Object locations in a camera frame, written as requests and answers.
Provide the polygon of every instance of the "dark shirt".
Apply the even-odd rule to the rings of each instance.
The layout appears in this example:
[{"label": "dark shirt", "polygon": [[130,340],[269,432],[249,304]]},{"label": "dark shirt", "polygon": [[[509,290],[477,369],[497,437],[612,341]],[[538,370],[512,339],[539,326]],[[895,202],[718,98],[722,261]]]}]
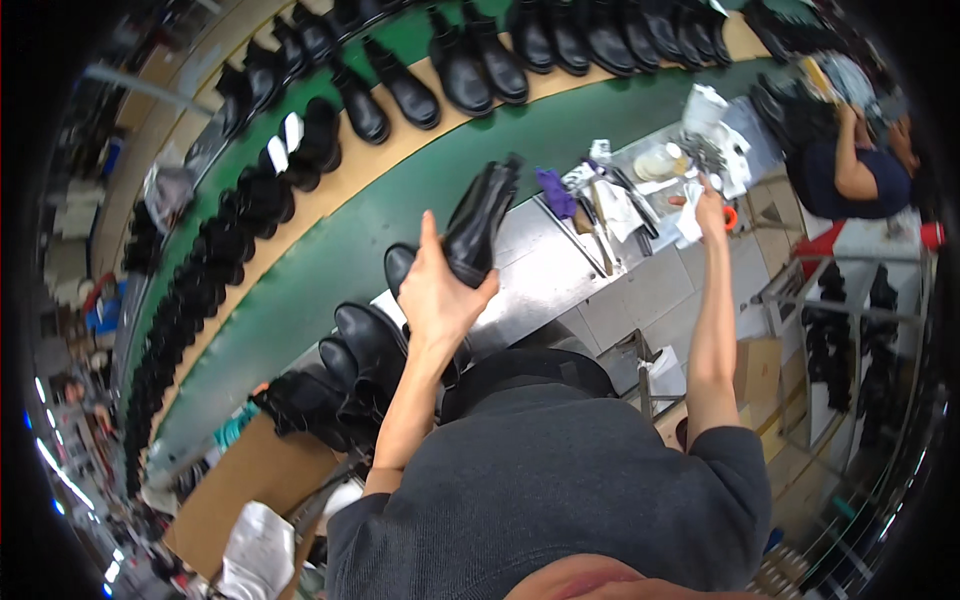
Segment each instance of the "dark shirt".
[{"label": "dark shirt", "polygon": [[856,158],[874,174],[876,200],[848,200],[837,191],[836,143],[810,144],[804,150],[806,193],[798,190],[804,207],[824,219],[886,219],[910,203],[910,175],[895,156],[856,149]]},{"label": "dark shirt", "polygon": [[399,489],[327,525],[331,598],[502,598],[580,553],[698,590],[743,589],[769,534],[760,440],[667,448],[629,403],[564,384],[497,392],[428,435]]}]

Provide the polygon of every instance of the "navy shirt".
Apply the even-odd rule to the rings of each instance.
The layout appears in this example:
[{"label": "navy shirt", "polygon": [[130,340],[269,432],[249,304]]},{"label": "navy shirt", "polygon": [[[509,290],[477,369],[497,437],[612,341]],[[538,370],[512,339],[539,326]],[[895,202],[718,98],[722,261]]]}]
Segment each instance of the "navy shirt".
[{"label": "navy shirt", "polygon": [[804,151],[806,194],[798,190],[804,207],[824,219],[886,219],[910,204],[910,175],[895,156],[857,148],[856,158],[874,174],[876,200],[844,198],[833,183],[836,144],[815,143]]}]

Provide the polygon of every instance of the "purple cloth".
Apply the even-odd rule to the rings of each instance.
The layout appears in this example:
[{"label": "purple cloth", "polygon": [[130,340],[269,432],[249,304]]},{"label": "purple cloth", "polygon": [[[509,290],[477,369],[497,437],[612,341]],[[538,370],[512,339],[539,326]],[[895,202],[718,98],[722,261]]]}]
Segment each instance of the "purple cloth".
[{"label": "purple cloth", "polygon": [[555,169],[544,171],[537,167],[537,183],[543,188],[543,195],[546,196],[546,205],[550,207],[553,214],[558,219],[572,218],[577,212],[577,203],[566,193],[564,185],[560,181]]}]

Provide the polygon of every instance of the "cardboard box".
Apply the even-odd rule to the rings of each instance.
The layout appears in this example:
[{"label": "cardboard box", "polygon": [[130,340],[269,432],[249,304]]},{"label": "cardboard box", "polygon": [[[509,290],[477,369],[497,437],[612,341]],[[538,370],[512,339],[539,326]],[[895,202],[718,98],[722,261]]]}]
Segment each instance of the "cardboard box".
[{"label": "cardboard box", "polygon": [[[320,440],[305,433],[278,438],[274,422],[261,413],[186,499],[163,541],[209,581],[220,570],[230,530],[247,502],[257,500],[287,515],[336,465]],[[279,600],[293,596],[315,530],[316,523],[297,547],[294,576]]]},{"label": "cardboard box", "polygon": [[736,371],[733,393],[737,409],[750,405],[756,425],[763,424],[777,409],[780,355],[783,344],[777,338],[747,338],[736,343]]}]

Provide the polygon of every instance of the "paper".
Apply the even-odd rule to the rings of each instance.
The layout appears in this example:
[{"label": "paper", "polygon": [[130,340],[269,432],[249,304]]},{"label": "paper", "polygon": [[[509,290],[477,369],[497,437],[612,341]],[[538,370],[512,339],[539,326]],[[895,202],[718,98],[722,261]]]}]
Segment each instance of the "paper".
[{"label": "paper", "polygon": [[[604,180],[597,181],[595,186],[597,195],[600,196],[600,209],[607,220],[607,229],[622,244],[630,237],[634,229],[643,225],[643,220],[631,204],[627,190]],[[593,200],[593,194],[589,187],[583,191],[585,196]]]}]

